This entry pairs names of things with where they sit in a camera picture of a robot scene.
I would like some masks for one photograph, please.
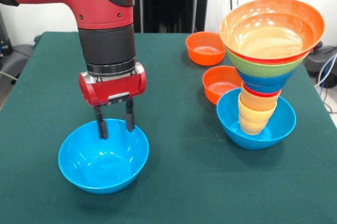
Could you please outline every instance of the stacked bowls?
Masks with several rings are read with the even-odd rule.
[[[243,132],[261,133],[282,87],[323,33],[321,14],[296,0],[257,0],[227,15],[220,36],[243,80],[237,101]]]

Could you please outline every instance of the blue bowl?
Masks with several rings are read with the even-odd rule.
[[[237,101],[240,88],[223,95],[217,106],[217,116],[229,138],[244,149],[257,150],[271,147],[289,135],[296,125],[296,115],[291,105],[282,97],[277,101],[274,114],[258,135],[247,135],[240,129]]]
[[[94,194],[111,194],[128,186],[140,173],[148,157],[148,141],[138,128],[126,129],[126,122],[106,119],[109,138],[100,139],[97,122],[73,131],[58,153],[64,177]]]
[[[261,78],[253,77],[247,74],[244,74],[238,70],[237,73],[240,75],[242,80],[245,82],[248,88],[258,91],[259,93],[271,94],[282,89],[285,85],[288,78],[293,74],[294,70],[288,72],[284,75]]]

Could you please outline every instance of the stack of cups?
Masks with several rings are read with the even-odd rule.
[[[239,95],[239,122],[242,131],[249,135],[259,134],[273,115],[281,90],[263,94],[242,84]]]

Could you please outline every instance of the orange bowl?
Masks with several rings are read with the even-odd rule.
[[[216,66],[205,72],[202,82],[207,99],[216,105],[222,95],[241,87],[242,79],[234,66]]]
[[[219,34],[196,32],[186,39],[190,59],[199,65],[216,65],[225,57],[225,46]]]
[[[257,0],[231,11],[220,36],[238,57],[260,64],[285,64],[306,55],[325,25],[312,6],[296,0]]]

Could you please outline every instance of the green tablecloth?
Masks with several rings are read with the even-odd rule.
[[[149,159],[113,195],[77,189],[58,150],[94,120],[78,87],[76,33],[46,33],[0,112],[0,223],[337,223],[337,130],[303,65],[282,91],[298,122],[272,148],[247,151],[223,132],[186,34],[137,34],[148,88],[135,98]],[[124,117],[124,104],[104,115]]]

